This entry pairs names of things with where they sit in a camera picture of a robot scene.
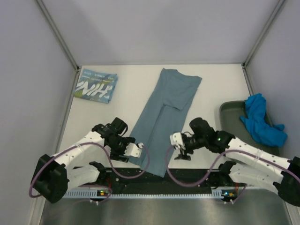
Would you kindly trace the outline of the grey-blue t shirt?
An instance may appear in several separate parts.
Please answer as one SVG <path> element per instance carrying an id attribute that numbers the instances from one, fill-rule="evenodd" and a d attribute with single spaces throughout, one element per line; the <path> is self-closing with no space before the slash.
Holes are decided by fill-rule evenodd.
<path id="1" fill-rule="evenodd" d="M 158 82 L 148 99 L 131 136 L 149 151 L 129 162 L 151 174 L 164 177 L 166 162 L 171 159 L 167 149 L 170 135 L 182 131 L 201 77 L 188 76 L 176 69 L 162 69 Z"/>

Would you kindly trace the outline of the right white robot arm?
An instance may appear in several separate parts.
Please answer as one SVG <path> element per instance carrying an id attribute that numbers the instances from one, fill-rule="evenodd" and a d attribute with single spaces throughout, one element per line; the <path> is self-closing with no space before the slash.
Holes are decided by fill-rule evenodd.
<path id="1" fill-rule="evenodd" d="M 189 126 L 192 134 L 170 135 L 171 145 L 180 151 L 177 159 L 190 160 L 194 150 L 205 147 L 219 158 L 228 158 L 218 169 L 223 185 L 234 182 L 260 187 L 293 206 L 300 205 L 299 157 L 287 159 L 267 153 L 226 131 L 215 131 L 202 118 L 193 119 Z"/>

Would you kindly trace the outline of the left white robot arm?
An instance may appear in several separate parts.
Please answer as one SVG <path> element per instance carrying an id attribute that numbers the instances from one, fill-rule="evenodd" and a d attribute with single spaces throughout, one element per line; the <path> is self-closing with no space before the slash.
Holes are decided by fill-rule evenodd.
<path id="1" fill-rule="evenodd" d="M 106 182 L 106 169 L 94 159 L 86 165 L 79 165 L 88 157 L 94 156 L 97 150 L 104 150 L 109 161 L 127 162 L 128 157 L 139 158 L 142 144 L 136 144 L 135 138 L 125 137 L 128 125 L 121 119 L 115 118 L 106 125 L 94 126 L 81 140 L 66 150 L 49 156 L 44 154 L 39 158 L 34 171 L 29 194 L 34 197 L 33 190 L 38 196 L 44 197 L 50 203 L 58 202 L 66 192 L 88 183 L 101 186 Z"/>

